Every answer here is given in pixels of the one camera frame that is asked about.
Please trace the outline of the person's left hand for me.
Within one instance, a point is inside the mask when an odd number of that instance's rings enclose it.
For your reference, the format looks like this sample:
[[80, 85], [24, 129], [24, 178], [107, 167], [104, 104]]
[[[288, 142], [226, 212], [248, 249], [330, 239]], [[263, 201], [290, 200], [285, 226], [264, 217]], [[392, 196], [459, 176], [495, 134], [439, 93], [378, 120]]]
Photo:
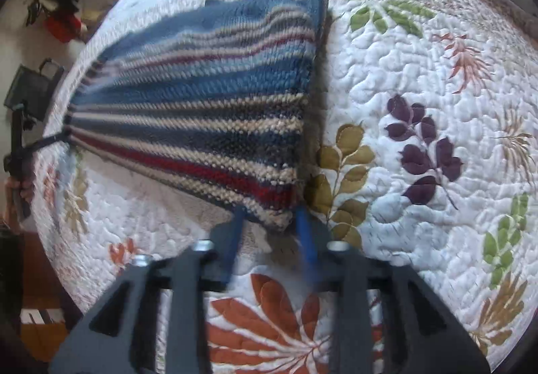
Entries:
[[15, 233], [20, 234], [23, 229], [21, 222], [25, 220], [17, 210], [17, 205], [26, 202], [31, 204], [34, 197], [34, 186], [31, 179], [18, 180], [9, 176], [5, 180], [5, 210], [3, 213], [3, 223], [7, 228]]

